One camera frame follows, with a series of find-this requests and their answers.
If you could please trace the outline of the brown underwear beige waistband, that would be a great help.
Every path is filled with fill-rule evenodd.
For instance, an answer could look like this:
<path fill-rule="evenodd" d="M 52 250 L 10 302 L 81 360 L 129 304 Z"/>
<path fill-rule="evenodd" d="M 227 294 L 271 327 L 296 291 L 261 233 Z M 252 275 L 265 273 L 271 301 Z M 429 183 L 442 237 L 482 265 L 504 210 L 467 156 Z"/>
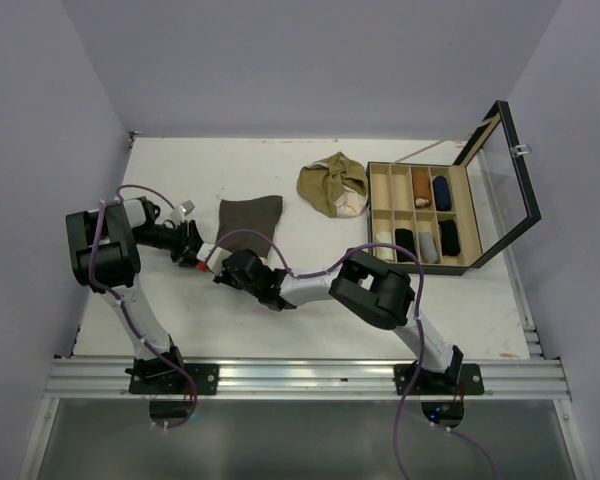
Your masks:
<path fill-rule="evenodd" d="M 236 233 L 220 242 L 220 246 L 234 253 L 248 249 L 264 262 L 268 261 L 277 225 L 283 213 L 283 197 L 268 195 L 250 200 L 221 200 L 219 205 L 219 227 L 217 240 L 237 230 L 249 233 Z"/>

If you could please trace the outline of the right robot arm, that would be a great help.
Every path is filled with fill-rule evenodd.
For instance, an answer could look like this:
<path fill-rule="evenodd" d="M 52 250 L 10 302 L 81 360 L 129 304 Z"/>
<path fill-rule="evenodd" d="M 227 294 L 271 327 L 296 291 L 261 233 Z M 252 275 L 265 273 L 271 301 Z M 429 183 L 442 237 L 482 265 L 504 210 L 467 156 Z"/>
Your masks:
<path fill-rule="evenodd" d="M 417 356 L 402 374 L 417 393 L 452 394 L 460 384 L 463 353 L 423 314 L 422 294 L 411 288 L 409 275 L 369 253 L 351 254 L 331 273 L 294 277 L 251 250 L 239 250 L 212 271 L 215 283 L 244 291 L 273 311 L 334 300 L 366 324 L 394 332 Z"/>

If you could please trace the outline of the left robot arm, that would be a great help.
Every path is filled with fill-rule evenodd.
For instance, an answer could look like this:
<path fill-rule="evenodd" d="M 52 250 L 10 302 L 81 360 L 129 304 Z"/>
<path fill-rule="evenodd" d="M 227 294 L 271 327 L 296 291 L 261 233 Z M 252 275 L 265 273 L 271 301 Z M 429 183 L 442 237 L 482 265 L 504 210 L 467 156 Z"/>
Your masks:
<path fill-rule="evenodd" d="M 131 341 L 130 391 L 195 398 L 195 381 L 144 293 L 138 247 L 166 251 L 173 263 L 194 267 L 203 240 L 193 221 L 168 227 L 157 222 L 160 214 L 142 196 L 67 215 L 70 262 L 77 282 L 105 299 Z"/>

